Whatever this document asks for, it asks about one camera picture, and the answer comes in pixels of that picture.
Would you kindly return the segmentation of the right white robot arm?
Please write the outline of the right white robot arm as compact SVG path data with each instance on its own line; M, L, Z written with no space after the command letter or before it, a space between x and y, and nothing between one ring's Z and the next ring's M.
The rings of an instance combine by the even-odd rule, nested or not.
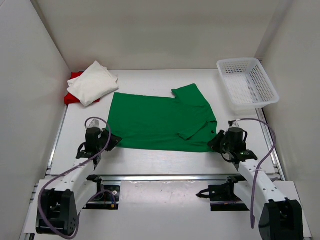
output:
M247 149L248 133L239 127L221 130L208 146L226 162L234 165L238 174L226 183L210 185L209 199L213 206L244 204L251 220L258 224L264 240L302 240L303 212L296 199L289 199L261 169L253 151Z

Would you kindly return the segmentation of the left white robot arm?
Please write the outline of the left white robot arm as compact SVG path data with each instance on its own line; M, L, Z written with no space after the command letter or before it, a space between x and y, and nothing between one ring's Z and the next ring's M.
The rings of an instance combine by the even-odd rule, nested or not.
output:
M72 169L51 179L40 190L35 230L38 234L73 239L79 230L80 213L89 202L110 201L117 207L118 190L109 190L94 174L104 151L111 151L122 138L105 128L89 127L78 147Z

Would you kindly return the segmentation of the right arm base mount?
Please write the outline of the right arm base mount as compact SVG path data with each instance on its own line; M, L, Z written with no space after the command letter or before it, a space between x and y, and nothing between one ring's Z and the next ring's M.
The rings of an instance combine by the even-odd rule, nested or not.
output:
M211 212L247 212L247 206L234 193L235 185L245 182L246 179L241 175L229 176L224 184L210 184L196 196L209 199Z

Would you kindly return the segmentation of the white t shirt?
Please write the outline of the white t shirt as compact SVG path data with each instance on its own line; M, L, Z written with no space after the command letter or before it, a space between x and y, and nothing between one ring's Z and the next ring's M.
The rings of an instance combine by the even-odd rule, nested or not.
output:
M98 61L90 65L75 80L68 81L67 92L77 98L84 107L119 89L118 78Z

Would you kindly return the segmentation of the red t shirt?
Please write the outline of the red t shirt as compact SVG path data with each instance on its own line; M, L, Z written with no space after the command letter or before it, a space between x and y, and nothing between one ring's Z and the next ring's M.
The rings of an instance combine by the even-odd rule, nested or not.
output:
M83 71L72 72L70 80L75 80L76 78L80 77L83 73ZM80 100L68 92L67 95L64 97L64 104L68 106L70 104L76 103L80 103Z

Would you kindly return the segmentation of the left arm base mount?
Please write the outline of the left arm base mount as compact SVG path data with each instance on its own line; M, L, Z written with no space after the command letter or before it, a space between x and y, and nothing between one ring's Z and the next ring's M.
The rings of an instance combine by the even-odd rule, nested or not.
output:
M84 207L86 210L118 210L120 203L120 182L104 181L98 175L90 175L88 181L95 183L96 194Z

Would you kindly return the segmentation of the green t shirt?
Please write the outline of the green t shirt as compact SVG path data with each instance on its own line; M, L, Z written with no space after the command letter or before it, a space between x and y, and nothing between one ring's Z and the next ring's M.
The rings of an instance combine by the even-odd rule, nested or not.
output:
M125 149L211 152L218 121L196 84L172 89L172 97L116 92L108 124Z

